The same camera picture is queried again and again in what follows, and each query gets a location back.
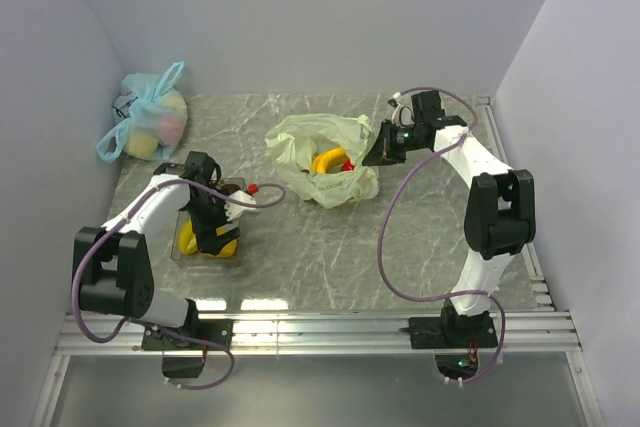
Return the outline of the yellow fake star fruit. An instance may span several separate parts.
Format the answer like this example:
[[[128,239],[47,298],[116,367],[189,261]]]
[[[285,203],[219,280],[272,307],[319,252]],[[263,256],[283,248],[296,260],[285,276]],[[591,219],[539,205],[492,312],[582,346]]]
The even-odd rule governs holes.
[[[177,237],[177,245],[182,255],[194,255],[199,252],[198,241],[193,231],[191,220],[187,220],[181,228]]]

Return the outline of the red fake apple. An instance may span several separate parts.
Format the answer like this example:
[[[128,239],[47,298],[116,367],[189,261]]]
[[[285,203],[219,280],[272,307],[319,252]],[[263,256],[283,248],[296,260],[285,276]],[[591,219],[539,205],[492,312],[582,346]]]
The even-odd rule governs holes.
[[[353,171],[354,169],[355,169],[355,166],[350,161],[347,161],[341,166],[340,171],[346,172],[346,171]]]

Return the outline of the yellow fake banana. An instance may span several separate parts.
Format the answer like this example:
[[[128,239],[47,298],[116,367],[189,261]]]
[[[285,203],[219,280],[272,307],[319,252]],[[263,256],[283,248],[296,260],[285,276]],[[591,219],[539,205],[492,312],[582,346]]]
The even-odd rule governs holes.
[[[316,173],[329,173],[336,166],[342,166],[349,161],[346,151],[342,147],[336,147],[320,153],[314,158],[311,170]]]

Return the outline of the pale green plastic bag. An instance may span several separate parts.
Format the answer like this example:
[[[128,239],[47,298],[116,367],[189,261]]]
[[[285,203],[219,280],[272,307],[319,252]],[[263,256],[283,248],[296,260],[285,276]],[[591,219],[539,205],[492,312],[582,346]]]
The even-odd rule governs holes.
[[[373,137],[366,115],[290,115],[266,134],[266,156],[292,192],[331,209],[378,194],[378,170],[363,165]]]

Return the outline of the dark red fake fruit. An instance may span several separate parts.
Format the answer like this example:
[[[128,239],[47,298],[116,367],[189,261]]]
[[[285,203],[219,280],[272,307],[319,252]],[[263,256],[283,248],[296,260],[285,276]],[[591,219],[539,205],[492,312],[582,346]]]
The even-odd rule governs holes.
[[[226,185],[221,188],[221,192],[227,196],[240,190],[240,187],[236,184]]]

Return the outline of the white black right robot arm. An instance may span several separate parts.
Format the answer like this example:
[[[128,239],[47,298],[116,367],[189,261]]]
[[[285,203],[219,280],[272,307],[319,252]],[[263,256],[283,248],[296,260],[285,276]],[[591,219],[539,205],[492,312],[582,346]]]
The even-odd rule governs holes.
[[[536,234],[533,175],[499,160],[473,135],[476,124],[449,115],[444,91],[419,87],[406,90],[411,103],[395,93],[388,103],[391,118],[364,157],[365,166],[405,162],[409,152],[427,149],[432,159],[445,160],[469,189],[464,238],[469,247],[464,267],[451,293],[440,296],[438,318],[413,319],[412,341],[426,348],[463,348],[499,344],[489,309],[492,295],[512,258]]]

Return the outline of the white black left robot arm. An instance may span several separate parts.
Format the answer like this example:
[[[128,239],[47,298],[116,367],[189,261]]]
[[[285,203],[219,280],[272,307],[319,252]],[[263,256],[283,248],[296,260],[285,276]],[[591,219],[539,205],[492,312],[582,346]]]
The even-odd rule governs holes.
[[[166,327],[177,348],[201,337],[195,302],[155,286],[149,240],[177,212],[189,220],[180,239],[184,250],[231,257],[240,229],[226,206],[231,194],[218,187],[221,168],[204,152],[191,151],[182,164],[161,164],[150,183],[125,210],[103,226],[84,227],[75,237],[71,303],[77,322],[83,311],[116,315]]]

